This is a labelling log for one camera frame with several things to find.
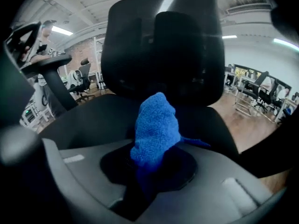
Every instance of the white ceiling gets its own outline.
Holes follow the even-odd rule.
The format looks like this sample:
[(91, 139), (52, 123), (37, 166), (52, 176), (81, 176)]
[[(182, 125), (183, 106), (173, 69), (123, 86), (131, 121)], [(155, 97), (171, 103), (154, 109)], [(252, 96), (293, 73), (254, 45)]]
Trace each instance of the white ceiling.
[[(57, 26), (73, 32), (70, 37), (53, 33), (51, 40), (69, 47), (81, 40), (105, 33), (110, 7), (120, 0), (27, 0), (15, 22), (57, 20)], [(218, 0), (223, 35), (238, 35), (238, 42), (269, 43), (282, 38), (271, 25), (269, 10), (250, 10), (228, 14), (227, 9), (248, 4), (270, 4), (273, 0)]]

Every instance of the chair backrest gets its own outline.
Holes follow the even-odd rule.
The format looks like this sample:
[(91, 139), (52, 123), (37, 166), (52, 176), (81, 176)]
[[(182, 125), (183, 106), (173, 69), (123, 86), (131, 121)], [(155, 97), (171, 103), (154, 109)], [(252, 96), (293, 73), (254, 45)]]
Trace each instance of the chair backrest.
[(273, 100), (276, 97), (275, 94), (276, 94), (276, 89), (277, 89), (278, 85), (279, 84), (278, 84), (277, 79), (274, 79), (274, 85), (272, 87), (272, 90), (269, 93), (269, 97), (270, 97), (271, 100)]
[[(269, 75), (268, 71), (263, 72), (254, 82), (257, 85), (261, 85), (263, 83), (263, 81), (266, 79), (266, 77)], [(252, 91), (258, 95), (258, 87), (253, 86)]]
[(81, 71), (82, 77), (88, 77), (88, 73), (89, 73), (90, 67), (91, 67), (91, 64), (88, 63), (86, 65), (82, 65), (79, 68), (79, 71)]
[(121, 0), (110, 8), (101, 57), (105, 84), (128, 98), (161, 91), (173, 105), (216, 102), (224, 80), (217, 0), (175, 0), (159, 13), (157, 1), (163, 2)]
[(89, 86), (90, 86), (90, 81), (88, 79), (88, 73), (89, 73), (89, 70), (90, 70), (90, 66), (91, 64), (88, 63), (86, 65), (82, 65), (80, 68), (79, 68), (79, 71), (81, 71), (81, 74), (82, 74), (82, 85), (88, 89)]

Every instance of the red brick wall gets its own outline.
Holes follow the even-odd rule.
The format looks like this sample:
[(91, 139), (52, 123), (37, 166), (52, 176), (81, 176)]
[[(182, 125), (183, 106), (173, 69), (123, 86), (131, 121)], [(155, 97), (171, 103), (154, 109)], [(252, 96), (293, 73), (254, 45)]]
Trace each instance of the red brick wall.
[[(96, 39), (100, 39), (102, 37), (105, 37), (105, 34), (96, 36)], [(93, 38), (78, 42), (77, 44), (65, 49), (65, 52), (72, 56), (71, 62), (66, 65), (68, 73), (71, 70), (78, 70), (78, 68), (81, 66), (80, 62), (87, 57), (91, 63), (90, 71), (98, 71), (94, 53)]]

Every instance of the fluorescent light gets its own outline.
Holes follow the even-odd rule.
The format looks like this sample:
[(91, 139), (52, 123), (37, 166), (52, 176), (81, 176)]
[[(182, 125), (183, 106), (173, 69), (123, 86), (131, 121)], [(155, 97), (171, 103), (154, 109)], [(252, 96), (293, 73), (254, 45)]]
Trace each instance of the fluorescent light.
[(225, 35), (222, 37), (223, 39), (228, 39), (228, 38), (237, 38), (236, 35)]
[(65, 34), (65, 35), (72, 35), (73, 34), (72, 32), (69, 32), (67, 30), (64, 30), (64, 29), (61, 29), (61, 28), (58, 28), (58, 27), (55, 27), (55, 26), (53, 26), (52, 31), (59, 32), (59, 33)]
[(163, 0), (158, 13), (166, 12), (174, 0)]
[(280, 40), (280, 39), (276, 39), (276, 38), (273, 39), (273, 42), (284, 45), (284, 46), (287, 46), (287, 47), (290, 47), (290, 48), (293, 48), (296, 51), (299, 51), (299, 47), (297, 47), (297, 46), (295, 46), (295, 45), (293, 45), (289, 42), (286, 42), (286, 41), (283, 41), (283, 40)]

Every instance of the computer monitor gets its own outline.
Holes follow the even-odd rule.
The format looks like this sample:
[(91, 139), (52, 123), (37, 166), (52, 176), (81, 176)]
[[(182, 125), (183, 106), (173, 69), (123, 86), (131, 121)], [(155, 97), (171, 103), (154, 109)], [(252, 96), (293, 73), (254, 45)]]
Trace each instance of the computer monitor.
[(226, 67), (225, 67), (225, 71), (231, 72), (231, 71), (232, 71), (232, 68), (231, 68), (231, 67), (228, 67), (228, 66), (226, 66)]

